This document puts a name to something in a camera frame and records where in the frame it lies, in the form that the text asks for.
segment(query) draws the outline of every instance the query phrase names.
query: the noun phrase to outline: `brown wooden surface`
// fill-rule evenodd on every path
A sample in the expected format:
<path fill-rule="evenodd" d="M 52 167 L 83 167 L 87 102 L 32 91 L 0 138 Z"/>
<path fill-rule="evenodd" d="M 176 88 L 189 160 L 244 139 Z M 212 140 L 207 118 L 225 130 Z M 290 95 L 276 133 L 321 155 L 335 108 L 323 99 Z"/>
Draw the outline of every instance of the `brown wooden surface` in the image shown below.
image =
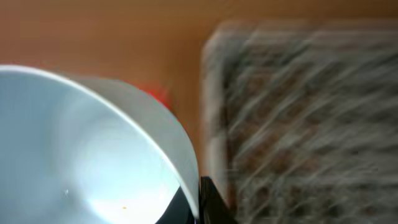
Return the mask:
<path fill-rule="evenodd" d="M 396 15 L 394 0 L 0 0 L 0 63 L 168 88 L 205 175 L 200 55 L 221 21 Z"/>

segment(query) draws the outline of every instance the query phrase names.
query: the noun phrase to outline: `grid pattern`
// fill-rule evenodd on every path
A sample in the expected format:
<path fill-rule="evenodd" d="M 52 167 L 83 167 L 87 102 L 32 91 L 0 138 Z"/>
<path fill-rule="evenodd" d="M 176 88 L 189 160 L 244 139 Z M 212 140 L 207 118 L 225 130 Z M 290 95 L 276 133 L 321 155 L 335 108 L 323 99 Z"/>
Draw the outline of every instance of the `grid pattern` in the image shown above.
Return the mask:
<path fill-rule="evenodd" d="M 398 35 L 222 34 L 205 60 L 236 219 L 398 222 Z"/>

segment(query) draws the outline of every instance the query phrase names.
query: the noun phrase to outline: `dish rack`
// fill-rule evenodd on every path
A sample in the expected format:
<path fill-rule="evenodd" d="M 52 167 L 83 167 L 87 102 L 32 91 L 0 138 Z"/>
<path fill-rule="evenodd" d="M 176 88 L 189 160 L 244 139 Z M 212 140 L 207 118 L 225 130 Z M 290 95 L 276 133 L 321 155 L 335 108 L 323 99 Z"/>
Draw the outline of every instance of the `dish rack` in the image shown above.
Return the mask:
<path fill-rule="evenodd" d="M 398 32 L 341 24 L 206 45 L 210 176 L 238 222 L 398 223 Z"/>

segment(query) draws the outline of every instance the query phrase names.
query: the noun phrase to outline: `wire rack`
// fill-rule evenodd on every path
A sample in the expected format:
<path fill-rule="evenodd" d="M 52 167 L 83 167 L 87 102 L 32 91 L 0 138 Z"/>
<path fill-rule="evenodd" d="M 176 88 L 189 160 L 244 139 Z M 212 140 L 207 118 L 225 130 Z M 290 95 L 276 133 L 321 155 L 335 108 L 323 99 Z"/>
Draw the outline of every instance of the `wire rack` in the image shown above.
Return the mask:
<path fill-rule="evenodd" d="M 223 99 L 211 122 L 227 136 L 240 223 L 398 223 L 397 37 L 257 29 L 211 41 L 206 75 Z"/>

